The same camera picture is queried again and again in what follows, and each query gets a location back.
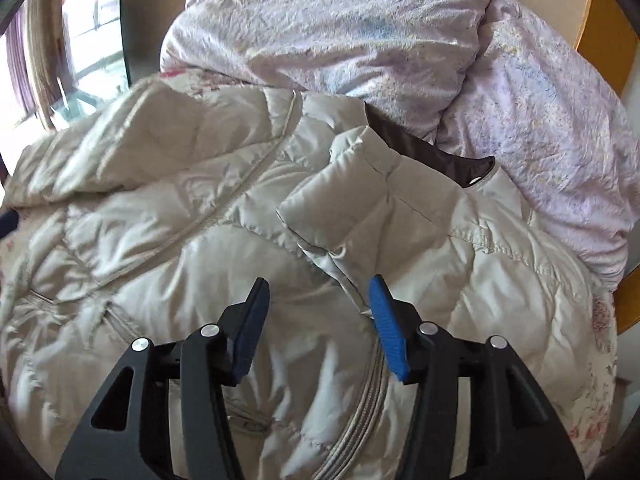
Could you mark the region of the beige puffer down jacket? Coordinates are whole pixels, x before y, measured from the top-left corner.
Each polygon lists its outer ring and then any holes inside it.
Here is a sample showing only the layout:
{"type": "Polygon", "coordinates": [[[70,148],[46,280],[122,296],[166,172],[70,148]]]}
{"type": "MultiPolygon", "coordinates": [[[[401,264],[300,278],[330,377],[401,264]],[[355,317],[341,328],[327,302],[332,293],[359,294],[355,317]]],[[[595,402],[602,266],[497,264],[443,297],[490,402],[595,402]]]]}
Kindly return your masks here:
{"type": "Polygon", "coordinates": [[[459,338],[499,334],[565,426],[596,353],[594,283],[506,172],[467,184],[390,148],[363,102],[143,81],[24,149],[4,206],[1,374],[46,471],[119,357],[214,322],[265,278],[255,361],[227,390],[252,479],[388,479],[413,388],[390,374],[372,276],[459,338]]]}

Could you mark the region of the lilac floral duvet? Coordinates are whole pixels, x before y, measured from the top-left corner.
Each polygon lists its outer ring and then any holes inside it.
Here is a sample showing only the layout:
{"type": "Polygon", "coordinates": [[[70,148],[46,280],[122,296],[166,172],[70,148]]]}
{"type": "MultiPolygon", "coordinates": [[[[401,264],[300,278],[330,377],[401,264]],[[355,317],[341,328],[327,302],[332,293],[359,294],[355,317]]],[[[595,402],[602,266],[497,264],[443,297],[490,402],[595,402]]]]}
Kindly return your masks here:
{"type": "Polygon", "coordinates": [[[609,289],[639,218],[639,138],[599,72],[516,0],[186,0],[160,68],[344,94],[493,157],[609,289]]]}

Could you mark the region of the floral bed sheet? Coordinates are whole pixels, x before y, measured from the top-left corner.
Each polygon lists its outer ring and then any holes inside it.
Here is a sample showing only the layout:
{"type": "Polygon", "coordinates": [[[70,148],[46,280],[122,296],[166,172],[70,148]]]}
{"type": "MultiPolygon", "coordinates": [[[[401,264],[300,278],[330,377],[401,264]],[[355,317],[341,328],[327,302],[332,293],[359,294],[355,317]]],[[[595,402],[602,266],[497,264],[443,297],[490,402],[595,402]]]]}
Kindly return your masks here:
{"type": "Polygon", "coordinates": [[[614,298],[602,286],[592,293],[594,343],[587,350],[588,374],[572,408],[561,416],[586,476],[600,462],[612,415],[617,372],[617,325],[614,298]]]}

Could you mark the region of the bright window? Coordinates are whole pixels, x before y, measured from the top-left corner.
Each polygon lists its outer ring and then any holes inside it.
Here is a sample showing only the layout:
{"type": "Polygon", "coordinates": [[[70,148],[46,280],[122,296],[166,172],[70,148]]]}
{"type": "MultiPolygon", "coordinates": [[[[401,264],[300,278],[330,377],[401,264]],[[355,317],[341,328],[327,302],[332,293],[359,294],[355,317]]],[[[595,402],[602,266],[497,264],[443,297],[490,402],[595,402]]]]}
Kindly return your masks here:
{"type": "Polygon", "coordinates": [[[120,0],[1,0],[1,159],[128,88],[120,0]]]}

